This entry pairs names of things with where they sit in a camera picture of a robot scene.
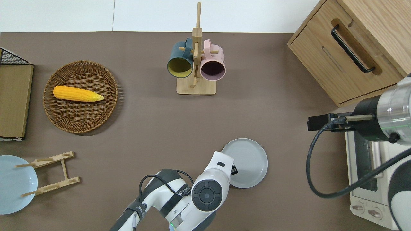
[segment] pink mug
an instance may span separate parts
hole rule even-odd
[[[218,54],[211,54],[211,51],[218,51]],[[204,54],[201,56],[200,74],[210,81],[217,81],[226,74],[223,49],[211,41],[204,41]]]

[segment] corn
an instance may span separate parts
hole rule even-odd
[[[55,86],[53,94],[58,99],[66,99],[81,102],[96,102],[104,100],[104,97],[86,89],[67,86]]]

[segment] mug handle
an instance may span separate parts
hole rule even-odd
[[[185,50],[182,55],[184,57],[189,57],[192,49],[193,49],[193,40],[191,38],[187,38],[185,40]]]
[[[211,47],[211,41],[209,39],[205,40],[204,41],[203,51],[204,51],[204,55],[205,55],[206,59],[211,59],[210,47]]]

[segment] oven window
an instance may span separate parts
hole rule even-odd
[[[365,174],[372,171],[372,153],[370,151],[371,142],[360,136],[357,131],[354,131],[354,141],[356,144],[357,176],[358,179],[360,179]],[[365,182],[360,188],[376,192],[378,189],[377,179],[373,178],[372,180]]]

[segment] wire basket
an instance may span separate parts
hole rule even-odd
[[[0,47],[0,65],[32,65],[12,52]]]
[[[57,99],[55,86],[63,85],[91,90],[104,96],[97,102]],[[58,69],[49,79],[43,93],[43,106],[49,120],[61,130],[84,133],[101,126],[117,103],[118,88],[113,75],[104,66],[91,61],[76,61]]]

